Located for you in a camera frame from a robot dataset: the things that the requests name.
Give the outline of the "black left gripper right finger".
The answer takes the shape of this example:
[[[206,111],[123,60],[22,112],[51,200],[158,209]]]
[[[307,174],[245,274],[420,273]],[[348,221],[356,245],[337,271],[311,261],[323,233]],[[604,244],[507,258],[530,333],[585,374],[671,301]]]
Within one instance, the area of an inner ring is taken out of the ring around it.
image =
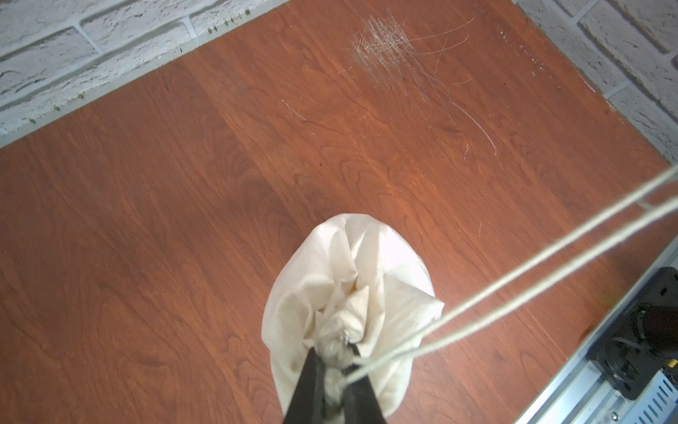
[[[372,383],[363,376],[344,390],[342,407],[346,424],[386,424]]]

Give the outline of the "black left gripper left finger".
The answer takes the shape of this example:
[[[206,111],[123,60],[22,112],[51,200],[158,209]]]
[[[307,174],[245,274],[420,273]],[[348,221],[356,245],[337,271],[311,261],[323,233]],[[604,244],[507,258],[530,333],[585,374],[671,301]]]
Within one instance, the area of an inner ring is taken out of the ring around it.
[[[326,366],[311,348],[284,416],[283,424],[323,424]]]

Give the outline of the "cream cloth soil bag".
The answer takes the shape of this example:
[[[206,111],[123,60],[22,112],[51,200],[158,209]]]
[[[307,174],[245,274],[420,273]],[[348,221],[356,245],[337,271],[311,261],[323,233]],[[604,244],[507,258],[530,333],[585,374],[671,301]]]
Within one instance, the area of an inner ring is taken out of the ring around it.
[[[363,214],[319,224],[278,275],[262,318],[282,410],[315,345],[345,341],[363,358],[378,356],[443,308],[425,263],[390,226]]]

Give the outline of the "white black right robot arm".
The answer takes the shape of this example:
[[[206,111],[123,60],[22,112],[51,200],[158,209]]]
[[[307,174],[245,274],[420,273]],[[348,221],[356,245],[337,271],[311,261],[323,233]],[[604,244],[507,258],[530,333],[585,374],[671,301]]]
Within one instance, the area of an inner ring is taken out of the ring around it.
[[[677,307],[641,304],[635,332],[653,356],[677,359]]]

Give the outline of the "white perforated vent strip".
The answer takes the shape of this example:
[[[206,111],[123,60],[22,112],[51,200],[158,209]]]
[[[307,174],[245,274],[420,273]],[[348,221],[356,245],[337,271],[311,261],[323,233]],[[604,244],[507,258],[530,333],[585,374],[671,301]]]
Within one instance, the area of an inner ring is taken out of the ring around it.
[[[620,423],[669,424],[676,412],[677,389],[664,373],[658,372]]]

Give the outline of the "aluminium front rail frame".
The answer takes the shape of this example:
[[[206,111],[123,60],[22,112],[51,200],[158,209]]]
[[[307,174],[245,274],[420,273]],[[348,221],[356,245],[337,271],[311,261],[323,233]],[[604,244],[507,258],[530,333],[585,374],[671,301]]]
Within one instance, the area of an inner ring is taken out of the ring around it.
[[[593,332],[582,342],[561,370],[517,418],[519,423],[620,423],[637,400],[628,400],[608,383],[592,361],[586,358],[623,309],[647,284],[657,270],[677,269],[677,244],[672,242],[649,270],[630,289]],[[677,389],[677,359],[669,360],[659,372]]]

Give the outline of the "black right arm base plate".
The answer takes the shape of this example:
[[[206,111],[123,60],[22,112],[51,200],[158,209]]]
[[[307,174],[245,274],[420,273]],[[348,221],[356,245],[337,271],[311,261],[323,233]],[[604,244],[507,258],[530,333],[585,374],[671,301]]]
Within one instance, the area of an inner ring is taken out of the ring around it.
[[[628,400],[636,400],[669,361],[653,356],[641,345],[635,332],[641,304],[677,307],[677,269],[657,270],[586,355],[604,379]]]

